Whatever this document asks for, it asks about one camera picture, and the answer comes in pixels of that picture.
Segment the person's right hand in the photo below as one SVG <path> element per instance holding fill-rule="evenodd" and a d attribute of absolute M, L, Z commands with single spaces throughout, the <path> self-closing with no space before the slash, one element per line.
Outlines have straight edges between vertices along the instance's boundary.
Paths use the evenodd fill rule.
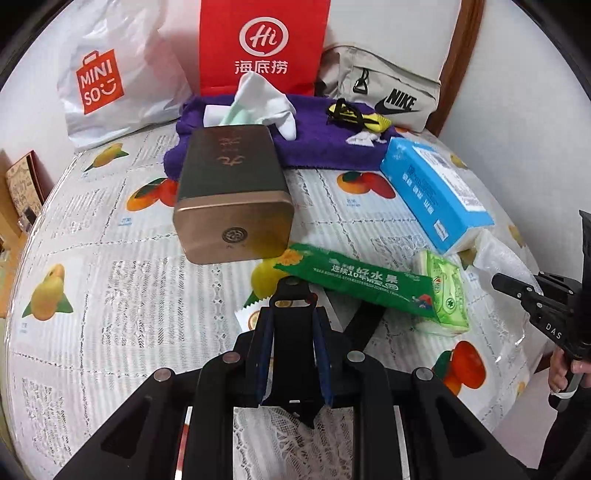
<path fill-rule="evenodd" d="M 591 387 L 591 363 L 586 360 L 570 361 L 566 359 L 565 352 L 556 347 L 551 356 L 548 385 L 553 392 L 559 392 L 567 388 L 567 373 L 582 375 L 579 386 L 582 388 Z"/>

